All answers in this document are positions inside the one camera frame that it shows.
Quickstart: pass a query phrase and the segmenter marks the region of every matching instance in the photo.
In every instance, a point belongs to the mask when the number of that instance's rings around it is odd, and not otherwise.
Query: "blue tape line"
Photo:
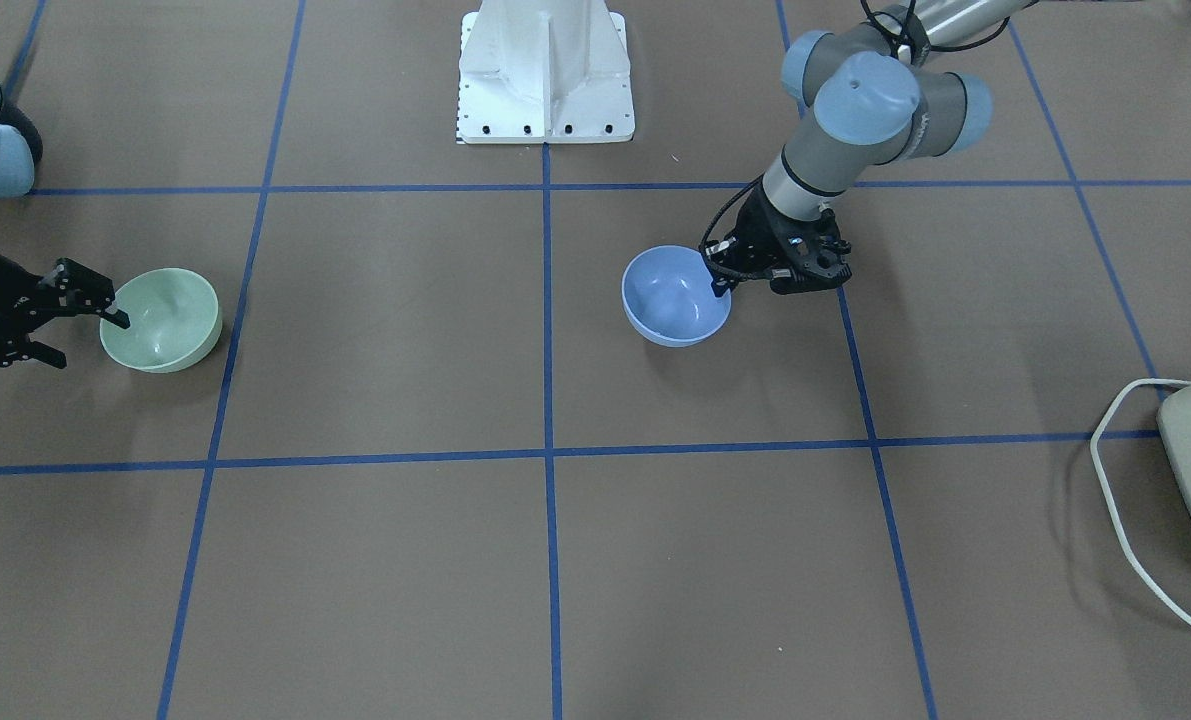
[[[1116,179],[1090,181],[1090,179],[1080,179],[1078,182],[1084,187],[1191,187],[1191,179],[1135,179],[1135,181],[1116,181]]]
[[[86,198],[93,195],[258,195],[261,186],[216,187],[39,187],[29,195]]]
[[[858,181],[854,187],[1071,187],[1071,181],[998,179],[998,181]]]
[[[39,31],[39,21],[43,19],[43,6],[48,5],[48,0],[37,0],[36,12],[31,17],[31,27],[27,27],[27,36],[25,36],[21,42],[21,49],[18,50],[18,56],[13,60],[13,69],[10,70],[10,77],[4,81],[4,95],[6,98],[13,96],[13,90],[18,86],[18,81],[21,79],[21,73],[27,67],[27,58],[31,56],[31,49],[35,45],[35,36]]]
[[[485,184],[279,184],[270,192],[537,192],[536,183]]]
[[[1070,179],[942,179],[942,181],[858,181],[856,188],[883,187],[1191,187],[1191,179],[1103,179],[1102,181],[1070,181]],[[740,190],[746,182],[638,182],[550,183],[550,192],[575,190]],[[288,193],[370,193],[370,192],[537,192],[540,183],[498,184],[276,184],[262,186],[199,186],[199,187],[45,187],[31,190],[36,196],[89,195],[272,195]]]
[[[791,49],[791,27],[786,23],[786,5],[777,0],[777,23],[782,27],[782,50]]]
[[[150,462],[68,462],[56,465],[0,465],[4,475],[75,475],[96,472],[150,472],[157,470],[202,470],[207,461]]]
[[[314,468],[325,465],[404,465],[422,462],[526,461],[545,457],[544,450],[484,450],[397,452],[391,455],[322,455],[310,457],[233,457],[216,461],[217,469]]]
[[[1097,220],[1093,219],[1093,211],[1089,207],[1087,198],[1084,196],[1084,189],[1080,187],[1079,177],[1075,175],[1075,165],[1071,164],[1070,155],[1066,152],[1066,143],[1062,142],[1061,133],[1056,131],[1056,120],[1053,120],[1052,111],[1048,109],[1048,101],[1045,100],[1043,92],[1039,89],[1039,80],[1035,79],[1035,70],[1030,65],[1030,58],[1025,56],[1025,48],[1021,45],[1021,36],[1017,35],[1017,29],[1011,26],[1011,24],[1008,26],[1008,32],[1012,36],[1012,44],[1016,46],[1017,56],[1021,58],[1021,67],[1025,69],[1025,77],[1030,79],[1030,88],[1035,92],[1035,99],[1039,100],[1039,108],[1043,111],[1045,120],[1048,121],[1048,131],[1052,132],[1053,142],[1056,143],[1056,151],[1058,155],[1061,155],[1066,174],[1070,176],[1071,183],[1075,187],[1075,199],[1079,199],[1080,209],[1084,211],[1084,220],[1089,224],[1089,231],[1093,233],[1093,243],[1097,243],[1097,251],[1102,256],[1102,264],[1106,267],[1106,276],[1111,280],[1111,287],[1115,288],[1115,296],[1120,300],[1120,307],[1124,311],[1124,319],[1129,323],[1129,330],[1133,332],[1133,339],[1136,342],[1139,353],[1142,355],[1147,374],[1156,377],[1156,367],[1154,367],[1154,361],[1151,358],[1151,351],[1147,350],[1147,342],[1145,342],[1142,331],[1137,327],[1133,307],[1124,294],[1124,286],[1120,283],[1120,274],[1115,271],[1115,264],[1111,262],[1111,255],[1106,250],[1106,243],[1102,240],[1102,231],[1097,227]]]
[[[543,292],[543,424],[545,437],[545,557],[550,582],[550,715],[565,716],[562,628],[559,621],[559,511],[555,505],[554,295],[551,292],[550,145],[541,146],[541,292]]]
[[[1158,438],[1158,430],[1114,430],[1103,434],[1103,439],[1148,439]],[[1021,443],[1060,443],[1090,442],[1093,433],[1036,433],[1036,434],[998,434],[998,436],[948,436],[948,437],[902,437],[879,438],[879,447],[933,447],[946,445],[1019,445]]]
[[[543,399],[545,450],[555,449],[554,295],[551,292],[550,145],[541,146],[541,293],[543,293]]]
[[[157,720],[169,716],[169,703],[173,701],[173,682],[177,674],[177,657],[182,655],[182,633],[187,626],[187,609],[191,605],[191,589],[194,584],[194,569],[199,561],[199,541],[202,539],[202,520],[208,509],[208,496],[212,493],[212,468],[202,471],[202,483],[199,486],[197,519],[191,530],[191,547],[187,550],[187,564],[182,574],[182,593],[177,596],[177,614],[173,620],[173,639],[169,641],[169,659],[166,662],[164,684],[160,688],[160,709]]]
[[[1158,438],[1158,430],[1109,430],[1104,442]],[[1021,443],[1089,442],[1092,433],[1034,433],[996,436],[923,436],[877,438],[879,447],[931,447],[974,445],[1021,445]],[[869,439],[819,439],[819,442],[729,442],[697,445],[623,445],[592,447],[519,447],[519,450],[464,450],[435,452],[395,452],[389,455],[320,455],[288,457],[231,457],[218,461],[146,461],[146,462],[74,462],[56,465],[0,465],[4,475],[75,475],[95,472],[150,472],[158,470],[238,470],[249,468],[312,468],[325,465],[403,465],[422,462],[461,461],[536,461],[553,457],[615,457],[631,455],[691,455],[724,452],[788,452],[819,450],[860,450]]]
[[[550,190],[741,190],[746,182],[557,182]]]
[[[565,720],[563,653],[559,621],[559,511],[555,503],[555,459],[545,457],[545,557],[550,580],[550,716]]]
[[[208,495],[212,489],[212,477],[217,462],[217,451],[222,445],[222,432],[226,421],[226,406],[230,400],[231,378],[235,372],[235,359],[239,351],[239,338],[244,327],[244,314],[248,306],[248,286],[252,281],[252,264],[257,258],[257,246],[261,242],[262,224],[266,221],[266,201],[269,199],[272,176],[275,174],[275,156],[279,152],[280,132],[283,131],[283,111],[288,108],[289,88],[293,86],[293,69],[297,65],[297,50],[303,38],[303,19],[306,17],[306,0],[298,0],[297,17],[293,20],[293,37],[289,40],[288,60],[283,68],[283,84],[280,86],[279,106],[275,108],[275,127],[272,129],[269,149],[266,151],[266,174],[262,177],[262,192],[257,200],[257,213],[252,219],[252,237],[248,242],[248,256],[244,259],[244,275],[239,286],[239,302],[235,306],[235,319],[231,324],[230,346],[226,350],[226,369],[222,377],[222,388],[217,397],[217,414],[212,438],[208,443],[208,465],[202,474],[201,488],[199,488],[199,506],[197,507],[197,520],[191,533],[191,550],[187,553],[182,577],[182,596],[177,601],[177,615],[173,626],[173,641],[169,644],[169,659],[164,669],[164,684],[160,691],[160,713],[157,720],[166,720],[169,715],[169,706],[173,700],[173,683],[176,678],[177,657],[182,650],[182,634],[187,622],[187,609],[191,605],[191,589],[194,582],[194,569],[199,556],[199,543],[202,538],[202,526],[208,511]]]
[[[822,439],[822,442],[727,442],[700,445],[625,445],[599,447],[555,447],[555,457],[609,457],[618,455],[691,455],[709,452],[784,452],[796,450],[846,450],[869,447],[865,439]]]
[[[848,340],[848,357],[852,361],[852,374],[858,383],[858,396],[861,402],[861,419],[866,425],[866,438],[869,445],[871,464],[875,468],[875,480],[879,484],[879,500],[884,507],[884,524],[888,527],[888,545],[893,552],[893,565],[897,569],[897,583],[902,586],[902,605],[906,609],[906,625],[911,634],[911,649],[915,651],[915,664],[919,668],[919,687],[924,689],[924,707],[929,720],[937,720],[937,701],[933,697],[933,678],[929,676],[928,660],[924,657],[924,641],[919,634],[919,619],[915,615],[915,597],[911,594],[910,578],[906,575],[906,559],[902,555],[902,537],[897,532],[897,515],[893,501],[888,495],[888,477],[884,472],[884,459],[879,452],[879,439],[875,436],[875,420],[869,409],[869,394],[866,392],[866,377],[861,369],[861,355],[858,352],[858,338],[852,327],[852,313],[848,311],[848,296],[843,288],[836,290],[838,298],[838,315],[843,320],[844,337]]]

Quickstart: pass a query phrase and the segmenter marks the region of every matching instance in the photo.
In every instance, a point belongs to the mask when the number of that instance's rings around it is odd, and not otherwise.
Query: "light green bowl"
[[[206,278],[162,268],[131,278],[116,303],[132,327],[101,324],[102,348],[120,365],[143,372],[175,372],[194,365],[222,337],[222,307]]]

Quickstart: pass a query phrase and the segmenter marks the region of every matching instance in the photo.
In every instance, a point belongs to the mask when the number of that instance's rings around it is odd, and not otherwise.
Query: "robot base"
[[[635,134],[626,19],[603,0],[486,0],[462,20],[459,68],[459,142],[626,142]]]

